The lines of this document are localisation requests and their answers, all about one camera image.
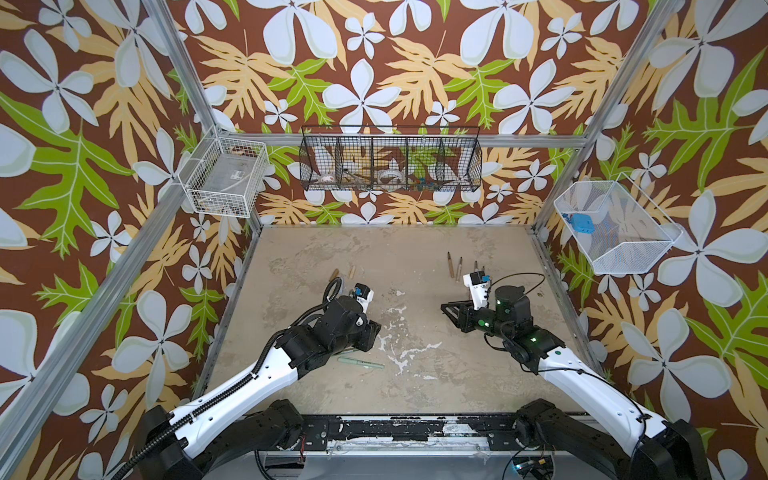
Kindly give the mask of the beige pen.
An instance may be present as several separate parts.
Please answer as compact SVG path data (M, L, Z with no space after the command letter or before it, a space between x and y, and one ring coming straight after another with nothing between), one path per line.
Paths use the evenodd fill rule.
M456 272L455 272L455 281L456 282L458 282L461 279L462 267L463 267L463 257L460 257L459 261L457 262Z

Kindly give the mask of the light green pen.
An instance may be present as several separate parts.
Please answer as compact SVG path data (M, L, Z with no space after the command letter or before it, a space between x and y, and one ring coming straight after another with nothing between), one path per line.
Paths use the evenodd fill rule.
M367 369L384 369L385 368L385 366L380 363L359 360L351 357L342 356L337 358L337 361L346 365L353 365L353 366L367 368Z

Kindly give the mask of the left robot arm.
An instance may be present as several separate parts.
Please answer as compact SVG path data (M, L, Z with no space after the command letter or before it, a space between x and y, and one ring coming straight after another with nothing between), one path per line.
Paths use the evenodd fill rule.
M212 392L167 412L155 407L142 419L140 447L113 472L123 479L137 471L144 479L202 479L216 462L223 434L267 397L325 366L340 352L367 352L381 325L367 316L374 292L358 284L310 310L267 341L257 361Z

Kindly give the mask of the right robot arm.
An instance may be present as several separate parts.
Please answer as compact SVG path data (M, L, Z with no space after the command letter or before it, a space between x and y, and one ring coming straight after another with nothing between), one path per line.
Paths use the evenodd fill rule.
M500 339L526 373L564 392L597 421L591 427L538 399L518 409L513 431L522 449L565 451L610 479L708 479L703 440L684 420L670 421L640 406L588 367L565 342L534 323L521 286L494 288L489 278L469 281L467 300L440 309L464 333Z

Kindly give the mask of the brown pen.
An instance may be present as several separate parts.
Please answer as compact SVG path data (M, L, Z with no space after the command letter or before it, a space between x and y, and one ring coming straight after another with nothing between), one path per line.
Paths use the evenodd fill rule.
M447 264L448 264L449 277L451 279L455 279L455 267L454 267L454 262L450 252L447 252Z

